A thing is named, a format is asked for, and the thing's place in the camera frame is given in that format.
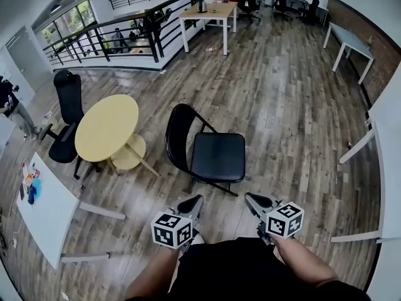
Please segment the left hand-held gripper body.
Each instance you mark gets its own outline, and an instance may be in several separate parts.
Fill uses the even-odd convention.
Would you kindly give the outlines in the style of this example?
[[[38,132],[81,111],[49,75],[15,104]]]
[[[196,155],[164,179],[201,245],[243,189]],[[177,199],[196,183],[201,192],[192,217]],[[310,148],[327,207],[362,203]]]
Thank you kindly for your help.
[[[153,242],[171,248],[181,249],[195,237],[194,220],[175,214],[171,208],[159,211],[151,222]]]

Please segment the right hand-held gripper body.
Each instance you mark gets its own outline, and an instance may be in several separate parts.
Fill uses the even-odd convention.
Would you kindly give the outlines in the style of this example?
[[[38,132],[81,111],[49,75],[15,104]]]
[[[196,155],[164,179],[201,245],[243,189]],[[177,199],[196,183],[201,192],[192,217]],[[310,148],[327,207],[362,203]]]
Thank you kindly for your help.
[[[289,238],[294,236],[303,225],[305,211],[293,202],[281,203],[267,211],[264,209],[257,227],[259,237],[269,245],[271,237]]]

